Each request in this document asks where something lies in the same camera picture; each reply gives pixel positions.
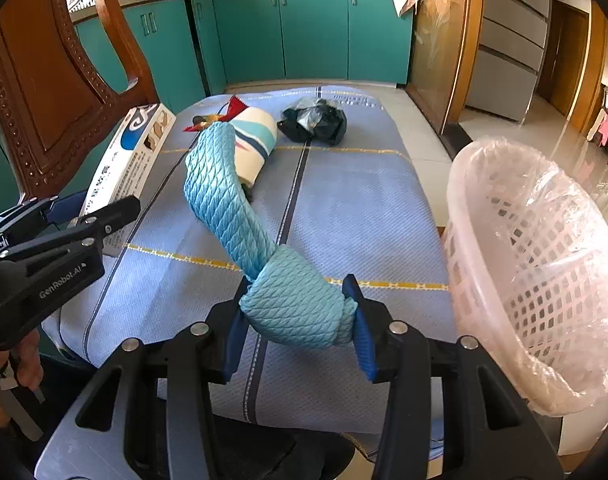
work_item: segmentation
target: human hand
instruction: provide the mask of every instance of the human hand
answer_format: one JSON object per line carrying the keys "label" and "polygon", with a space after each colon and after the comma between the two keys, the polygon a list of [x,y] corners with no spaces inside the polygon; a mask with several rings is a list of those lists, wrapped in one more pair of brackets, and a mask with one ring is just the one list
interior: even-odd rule
{"label": "human hand", "polygon": [[[19,357],[19,364],[17,365],[15,376],[22,386],[26,386],[32,391],[37,390],[44,377],[44,370],[42,370],[42,366],[40,365],[40,354],[37,350],[39,342],[40,334],[36,329],[29,333],[15,347]],[[8,352],[0,352],[0,368],[2,368],[7,361]],[[0,405],[0,428],[4,428],[9,420],[9,416]]]}

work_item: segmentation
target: wooden chair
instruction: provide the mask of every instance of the wooden chair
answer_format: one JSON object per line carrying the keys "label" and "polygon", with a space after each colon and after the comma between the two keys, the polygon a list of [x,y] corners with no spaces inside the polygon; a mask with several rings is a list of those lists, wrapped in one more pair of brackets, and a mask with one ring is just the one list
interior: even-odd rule
{"label": "wooden chair", "polygon": [[7,0],[0,10],[0,127],[21,199],[59,193],[130,108],[159,102],[118,0],[95,5],[129,81],[121,94],[90,62],[66,0]]}

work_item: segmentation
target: white box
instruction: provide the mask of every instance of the white box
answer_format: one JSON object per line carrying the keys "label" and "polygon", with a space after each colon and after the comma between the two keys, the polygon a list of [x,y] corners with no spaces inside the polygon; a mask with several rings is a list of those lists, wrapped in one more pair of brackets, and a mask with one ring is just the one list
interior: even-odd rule
{"label": "white box", "polygon": [[[162,104],[131,108],[113,136],[88,187],[80,216],[125,196],[140,197],[175,116]],[[104,254],[118,256],[125,230],[104,238]]]}

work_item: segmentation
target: metal bolt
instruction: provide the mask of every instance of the metal bolt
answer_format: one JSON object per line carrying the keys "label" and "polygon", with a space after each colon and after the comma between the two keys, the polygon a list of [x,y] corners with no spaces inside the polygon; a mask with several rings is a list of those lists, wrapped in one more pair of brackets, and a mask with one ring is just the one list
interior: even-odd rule
{"label": "metal bolt", "polygon": [[193,335],[207,335],[209,330],[209,326],[206,323],[195,323],[191,325],[191,334]]}
{"label": "metal bolt", "polygon": [[479,348],[479,341],[471,335],[465,335],[459,340],[466,350],[475,350]]}
{"label": "metal bolt", "polygon": [[408,325],[404,321],[393,321],[388,325],[388,330],[393,334],[402,335],[408,332]]}
{"label": "metal bolt", "polygon": [[122,350],[124,350],[125,352],[132,352],[138,346],[140,346],[140,342],[134,337],[124,339],[124,341],[122,342]]}

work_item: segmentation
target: light blue mesh foam wrap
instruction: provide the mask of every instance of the light blue mesh foam wrap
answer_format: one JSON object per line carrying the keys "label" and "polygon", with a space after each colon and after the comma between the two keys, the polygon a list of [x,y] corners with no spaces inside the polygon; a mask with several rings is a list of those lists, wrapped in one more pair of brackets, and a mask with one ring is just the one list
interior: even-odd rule
{"label": "light blue mesh foam wrap", "polygon": [[186,157],[184,195],[253,282],[240,308],[271,341],[309,348],[346,344],[357,304],[300,254],[277,246],[250,207],[235,172],[235,129],[214,123]]}

